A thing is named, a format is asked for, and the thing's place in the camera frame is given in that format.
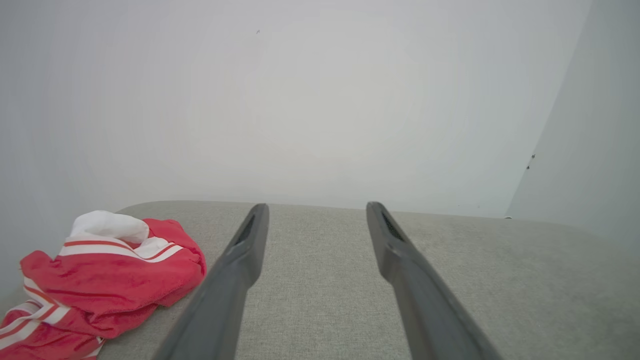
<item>fabric texture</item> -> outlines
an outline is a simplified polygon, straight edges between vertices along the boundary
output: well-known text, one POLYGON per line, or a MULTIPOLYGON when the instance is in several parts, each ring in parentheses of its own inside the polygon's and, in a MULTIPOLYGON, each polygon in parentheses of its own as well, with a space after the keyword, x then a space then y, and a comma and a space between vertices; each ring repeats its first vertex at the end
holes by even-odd
MULTIPOLYGON (((212 265, 252 206, 166 201, 121 213, 178 220, 212 265)), ((246 299, 236 359, 410 359, 364 206, 269 205, 262 274, 246 299)), ((640 261, 632 255, 564 225, 392 214, 504 359, 638 358, 640 261)), ((192 296, 107 341, 99 360, 151 359, 192 296)))
POLYGON ((95 357, 104 338, 139 326, 158 305, 174 304, 207 268, 178 222, 107 211, 76 219, 54 260, 36 251, 20 265, 31 299, 3 320, 2 359, 95 357))

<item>white wall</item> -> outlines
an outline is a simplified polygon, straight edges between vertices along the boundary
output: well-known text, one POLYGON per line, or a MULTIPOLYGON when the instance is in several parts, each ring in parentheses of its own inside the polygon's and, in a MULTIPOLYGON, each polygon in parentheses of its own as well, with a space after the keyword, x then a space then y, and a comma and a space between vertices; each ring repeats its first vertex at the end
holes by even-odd
POLYGON ((96 208, 376 199, 501 216, 589 6, 4 1, 0 291, 96 208))
POLYGON ((640 2, 596 0, 508 213, 640 250, 640 2))

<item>gray fabric couch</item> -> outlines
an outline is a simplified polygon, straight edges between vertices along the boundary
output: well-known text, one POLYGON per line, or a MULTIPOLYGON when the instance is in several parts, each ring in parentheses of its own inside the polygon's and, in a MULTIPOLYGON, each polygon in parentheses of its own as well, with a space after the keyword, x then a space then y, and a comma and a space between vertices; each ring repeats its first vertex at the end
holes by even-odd
MULTIPOLYGON (((252 205, 164 201, 121 213, 178 220, 211 266, 252 205)), ((362 205, 269 205, 236 359, 410 358, 362 205)), ((640 358, 637 258, 563 225, 390 210, 505 359, 640 358)), ((150 359, 189 299, 107 340, 99 360, 150 359)))

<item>red cloth with white stripes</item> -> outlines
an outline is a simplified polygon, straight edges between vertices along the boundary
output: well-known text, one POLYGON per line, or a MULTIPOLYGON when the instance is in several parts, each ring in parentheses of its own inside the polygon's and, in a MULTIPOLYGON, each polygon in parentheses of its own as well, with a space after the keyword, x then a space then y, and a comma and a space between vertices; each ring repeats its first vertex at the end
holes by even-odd
POLYGON ((55 259, 36 251, 20 262, 31 299, 0 325, 0 359, 95 359, 103 338, 139 326, 206 275, 202 251, 175 220, 83 217, 55 259))

